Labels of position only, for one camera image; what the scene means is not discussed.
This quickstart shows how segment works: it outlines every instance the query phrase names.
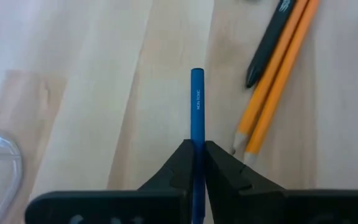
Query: pencil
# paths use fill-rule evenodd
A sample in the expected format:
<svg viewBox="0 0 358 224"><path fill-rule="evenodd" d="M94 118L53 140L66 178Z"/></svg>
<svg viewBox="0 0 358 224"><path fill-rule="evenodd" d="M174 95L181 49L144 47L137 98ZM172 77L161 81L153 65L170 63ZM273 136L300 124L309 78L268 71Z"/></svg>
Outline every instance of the pencil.
<svg viewBox="0 0 358 224"><path fill-rule="evenodd" d="M306 6L305 12L302 15L287 54L283 60L282 66L280 67L280 71L277 73L276 80L274 81L270 94L266 100L264 109L260 114L260 118L249 140L246 153L244 153L244 162L252 162L260 151L260 147L277 108L278 101L280 100L285 84L295 64L303 39L305 38L311 21L316 14L318 4L319 0L309 0Z"/></svg>
<svg viewBox="0 0 358 224"><path fill-rule="evenodd" d="M306 4L309 0L298 0L291 13L291 16L282 32L280 40L274 50L273 56L267 65L266 71L256 86L254 94L252 95L248 108L242 115L239 123L237 133L234 136L234 143L232 146L232 153L236 151L243 151L245 144L251 134L252 128L255 126L257 116L262 110L263 104L272 86L274 78L277 74L278 68L284 58L285 51L287 50L296 26L305 10Z"/></svg>
<svg viewBox="0 0 358 224"><path fill-rule="evenodd" d="M205 217L205 180L203 151L205 144L204 70L191 70L190 136L195 145L195 175L193 183L193 224L202 224Z"/></svg>
<svg viewBox="0 0 358 224"><path fill-rule="evenodd" d="M280 0L247 69L246 88L252 87L264 73L273 51L291 15L295 0Z"/></svg>

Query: light wood desk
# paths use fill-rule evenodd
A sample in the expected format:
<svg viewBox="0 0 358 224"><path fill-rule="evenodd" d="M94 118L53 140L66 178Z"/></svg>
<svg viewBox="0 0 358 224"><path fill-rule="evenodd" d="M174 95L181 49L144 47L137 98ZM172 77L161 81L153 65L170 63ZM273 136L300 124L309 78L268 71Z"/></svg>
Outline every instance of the light wood desk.
<svg viewBox="0 0 358 224"><path fill-rule="evenodd" d="M143 184L190 137L193 67L206 139L229 149L277 3L0 0L0 129L27 167L7 222L51 190ZM358 1L321 1L255 169L288 188L358 188Z"/></svg>

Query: wood grain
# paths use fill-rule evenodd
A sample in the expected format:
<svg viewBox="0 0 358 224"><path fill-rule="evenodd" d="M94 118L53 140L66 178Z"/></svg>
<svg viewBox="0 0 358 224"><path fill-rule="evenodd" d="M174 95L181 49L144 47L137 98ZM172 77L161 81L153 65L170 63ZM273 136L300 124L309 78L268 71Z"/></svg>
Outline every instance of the wood grain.
<svg viewBox="0 0 358 224"><path fill-rule="evenodd" d="M212 10L206 0L153 1L120 135L126 162L112 167L124 170L124 189L140 187L190 137L190 69L204 67Z"/></svg>
<svg viewBox="0 0 358 224"><path fill-rule="evenodd" d="M60 77L12 70L0 89L0 130L22 154L23 175L4 223L20 223L65 89Z"/></svg>
<svg viewBox="0 0 358 224"><path fill-rule="evenodd" d="M229 149L277 3L0 0L0 126L46 148L8 218L46 191L143 184L190 136L193 67L206 69L206 138ZM10 69L31 75L9 87ZM63 80L53 127L53 113L38 120L49 77ZM288 188L358 188L358 1L321 1L255 169Z"/></svg>
<svg viewBox="0 0 358 224"><path fill-rule="evenodd" d="M94 4L31 198L107 187L151 1Z"/></svg>

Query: wooden table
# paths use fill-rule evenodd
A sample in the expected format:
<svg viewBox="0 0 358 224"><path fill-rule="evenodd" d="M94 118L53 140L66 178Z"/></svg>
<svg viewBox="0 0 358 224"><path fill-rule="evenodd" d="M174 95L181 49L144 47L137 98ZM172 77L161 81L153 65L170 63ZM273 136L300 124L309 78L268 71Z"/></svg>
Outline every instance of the wooden table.
<svg viewBox="0 0 358 224"><path fill-rule="evenodd" d="M193 67L206 139L228 150L277 3L0 0L0 129L25 164L6 223L51 190L143 184L190 137ZM255 169L287 188L358 189L358 1L321 0Z"/></svg>

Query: black pencil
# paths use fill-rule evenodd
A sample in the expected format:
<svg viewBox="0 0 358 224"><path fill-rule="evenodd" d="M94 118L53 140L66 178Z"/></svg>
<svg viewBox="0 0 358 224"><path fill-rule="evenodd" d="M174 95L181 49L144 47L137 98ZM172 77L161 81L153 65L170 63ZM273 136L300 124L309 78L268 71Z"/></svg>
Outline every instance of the black pencil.
<svg viewBox="0 0 358 224"><path fill-rule="evenodd" d="M252 87L262 77L294 5L295 0L280 0L248 67L246 88Z"/></svg>

